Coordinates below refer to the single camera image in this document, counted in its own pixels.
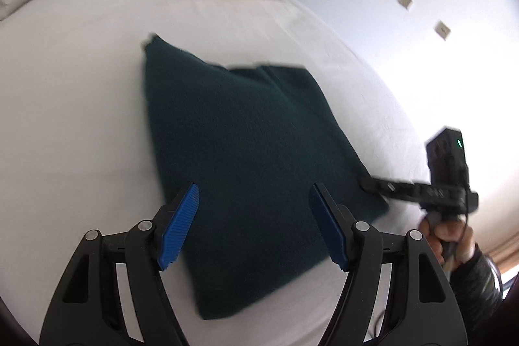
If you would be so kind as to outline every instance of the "sleeve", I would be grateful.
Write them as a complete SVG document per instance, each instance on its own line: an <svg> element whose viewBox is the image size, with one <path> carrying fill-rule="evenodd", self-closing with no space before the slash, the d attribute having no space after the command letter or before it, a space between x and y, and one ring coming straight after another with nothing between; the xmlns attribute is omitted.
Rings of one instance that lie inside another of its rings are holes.
<svg viewBox="0 0 519 346"><path fill-rule="evenodd" d="M502 293L496 286L492 267L478 246L474 256L452 273L451 288L470 343L477 330L502 302Z"/></svg>

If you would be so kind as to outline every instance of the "blue gripper pad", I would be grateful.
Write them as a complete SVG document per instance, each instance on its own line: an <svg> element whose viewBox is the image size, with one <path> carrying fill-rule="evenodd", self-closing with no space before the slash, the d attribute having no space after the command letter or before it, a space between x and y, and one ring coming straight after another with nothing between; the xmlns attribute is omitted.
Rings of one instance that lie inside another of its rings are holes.
<svg viewBox="0 0 519 346"><path fill-rule="evenodd" d="M315 185L310 188L309 205L330 258L341 270L347 271L346 238Z"/></svg>
<svg viewBox="0 0 519 346"><path fill-rule="evenodd" d="M164 271L178 258L198 210L199 201L198 186L191 184L162 235L162 250L157 258L160 270Z"/></svg>

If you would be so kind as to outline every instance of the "white wall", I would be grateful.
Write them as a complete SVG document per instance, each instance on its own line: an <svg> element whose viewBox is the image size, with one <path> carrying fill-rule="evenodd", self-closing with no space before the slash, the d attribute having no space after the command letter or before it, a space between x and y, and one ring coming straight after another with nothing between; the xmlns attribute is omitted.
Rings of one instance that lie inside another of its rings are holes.
<svg viewBox="0 0 519 346"><path fill-rule="evenodd" d="M396 0L300 1L378 71L424 141L461 128L480 244L518 230L519 0L414 0L410 12Z"/></svg>

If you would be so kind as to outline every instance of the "bed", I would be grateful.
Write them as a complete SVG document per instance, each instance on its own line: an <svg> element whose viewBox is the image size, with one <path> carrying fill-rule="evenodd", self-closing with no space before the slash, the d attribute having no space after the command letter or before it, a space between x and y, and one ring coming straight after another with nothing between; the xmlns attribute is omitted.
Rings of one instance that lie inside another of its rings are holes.
<svg viewBox="0 0 519 346"><path fill-rule="evenodd" d="M0 22L0 291L34 339L84 233L126 231L162 203L142 91L150 33L225 66L305 66L371 174L428 180L424 146L388 88L295 0L32 0ZM416 205L391 202L375 226L405 233L420 218ZM315 345L344 279L327 260L235 316L205 321L182 260L163 274L193 346Z"/></svg>

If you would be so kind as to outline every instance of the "white bed sheet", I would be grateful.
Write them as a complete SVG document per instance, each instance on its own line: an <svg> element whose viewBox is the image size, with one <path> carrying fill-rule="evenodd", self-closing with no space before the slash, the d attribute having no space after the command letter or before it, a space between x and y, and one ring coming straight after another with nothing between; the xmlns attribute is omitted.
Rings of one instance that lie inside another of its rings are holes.
<svg viewBox="0 0 519 346"><path fill-rule="evenodd" d="M141 88L150 33L226 66L304 65L373 175L428 179L424 147L385 84L294 0L32 0L0 23L0 294L35 339L82 235L126 231L162 204ZM391 203L376 226L403 233L420 216ZM163 280L193 346L310 346L344 274L325 261L216 321L196 314L181 260Z"/></svg>

